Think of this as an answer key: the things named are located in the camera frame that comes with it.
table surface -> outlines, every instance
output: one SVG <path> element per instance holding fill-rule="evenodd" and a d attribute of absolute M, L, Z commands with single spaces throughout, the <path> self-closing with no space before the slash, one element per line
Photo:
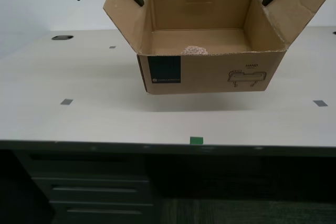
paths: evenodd
<path fill-rule="evenodd" d="M 186 95 L 147 94 L 117 30 L 50 32 L 0 60 L 0 140 L 336 147 L 335 30 L 306 28 L 264 92 Z"/>

drawer handle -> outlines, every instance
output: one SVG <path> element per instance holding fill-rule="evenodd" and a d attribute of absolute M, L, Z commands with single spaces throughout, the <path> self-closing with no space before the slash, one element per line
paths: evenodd
<path fill-rule="evenodd" d="M 135 189 L 128 188 L 99 188 L 99 187 L 67 187 L 67 186 L 55 186 L 55 191 L 95 191 L 102 193 L 137 193 Z"/>
<path fill-rule="evenodd" d="M 111 214 L 111 215 L 141 215 L 142 212 L 135 210 L 105 210 L 105 209 L 80 209 L 71 208 L 67 212 L 75 212 L 79 214 Z"/>

white wall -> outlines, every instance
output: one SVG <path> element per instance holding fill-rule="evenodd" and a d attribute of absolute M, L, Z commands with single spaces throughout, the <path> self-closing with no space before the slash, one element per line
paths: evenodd
<path fill-rule="evenodd" d="M 0 0 L 0 57 L 49 30 L 114 29 L 105 0 Z M 336 0 L 327 0 L 311 26 L 336 26 Z"/>

gray tape marker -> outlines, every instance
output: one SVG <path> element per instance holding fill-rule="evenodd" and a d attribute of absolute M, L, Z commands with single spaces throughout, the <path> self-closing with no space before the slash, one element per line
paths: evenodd
<path fill-rule="evenodd" d="M 73 99 L 64 99 L 61 102 L 61 105 L 70 105 L 70 103 L 72 103 Z"/>
<path fill-rule="evenodd" d="M 328 105 L 322 100 L 313 101 L 318 107 L 328 107 Z"/>

green tape marker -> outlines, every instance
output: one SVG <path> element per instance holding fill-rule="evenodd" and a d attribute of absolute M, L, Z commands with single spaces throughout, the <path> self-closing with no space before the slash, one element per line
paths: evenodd
<path fill-rule="evenodd" d="M 190 144 L 203 144 L 203 138 L 199 136 L 191 136 Z"/>

